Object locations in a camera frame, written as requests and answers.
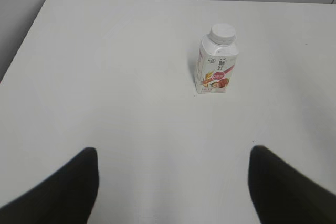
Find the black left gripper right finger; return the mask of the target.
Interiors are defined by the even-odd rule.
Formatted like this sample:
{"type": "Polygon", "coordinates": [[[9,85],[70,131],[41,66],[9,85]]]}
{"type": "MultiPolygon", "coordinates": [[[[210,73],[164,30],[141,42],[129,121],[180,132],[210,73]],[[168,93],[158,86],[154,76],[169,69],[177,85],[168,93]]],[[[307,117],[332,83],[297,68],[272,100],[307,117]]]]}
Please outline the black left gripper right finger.
{"type": "Polygon", "coordinates": [[[250,152],[248,189],[261,223],[335,223],[335,194],[265,146],[250,152]]]}

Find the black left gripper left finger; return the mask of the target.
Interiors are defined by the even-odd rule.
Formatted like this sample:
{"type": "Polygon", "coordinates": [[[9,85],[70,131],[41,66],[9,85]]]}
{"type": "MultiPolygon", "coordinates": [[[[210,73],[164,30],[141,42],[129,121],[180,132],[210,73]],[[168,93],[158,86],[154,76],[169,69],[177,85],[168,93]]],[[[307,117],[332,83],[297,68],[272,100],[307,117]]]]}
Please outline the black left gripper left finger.
{"type": "Polygon", "coordinates": [[[86,147],[43,182],[1,207],[1,223],[87,223],[98,189],[98,154],[86,147]]]}

